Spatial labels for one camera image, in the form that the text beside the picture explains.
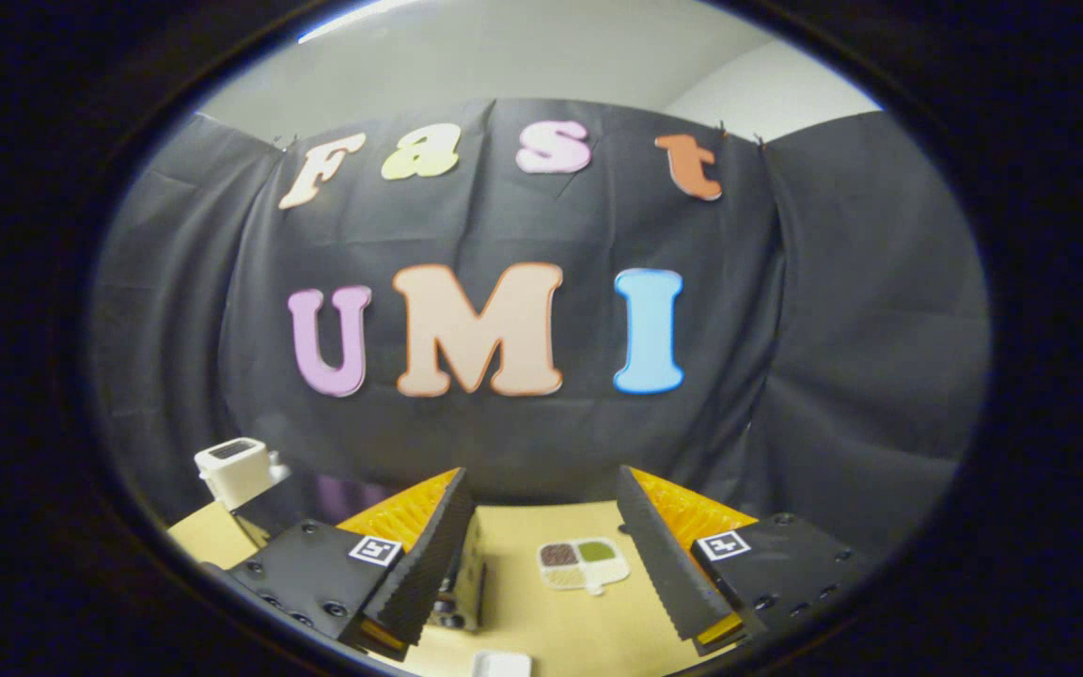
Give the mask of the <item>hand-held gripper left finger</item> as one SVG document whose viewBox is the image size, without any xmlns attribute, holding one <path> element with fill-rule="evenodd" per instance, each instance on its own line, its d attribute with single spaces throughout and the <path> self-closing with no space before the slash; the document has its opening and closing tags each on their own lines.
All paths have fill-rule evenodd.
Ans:
<svg viewBox="0 0 1083 677">
<path fill-rule="evenodd" d="M 339 524 L 289 523 L 225 570 L 225 587 L 289 626 L 401 661 L 421 638 L 477 502 L 462 467 Z"/>
</svg>

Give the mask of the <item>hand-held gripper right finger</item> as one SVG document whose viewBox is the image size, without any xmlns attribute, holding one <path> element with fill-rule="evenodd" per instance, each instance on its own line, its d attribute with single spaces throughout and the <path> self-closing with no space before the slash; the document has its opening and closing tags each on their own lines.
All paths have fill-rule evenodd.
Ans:
<svg viewBox="0 0 1083 677">
<path fill-rule="evenodd" d="M 867 554 L 800 517 L 749 517 L 621 466 L 616 505 L 676 634 L 708 655 L 774 645 L 841 604 Z"/>
</svg>

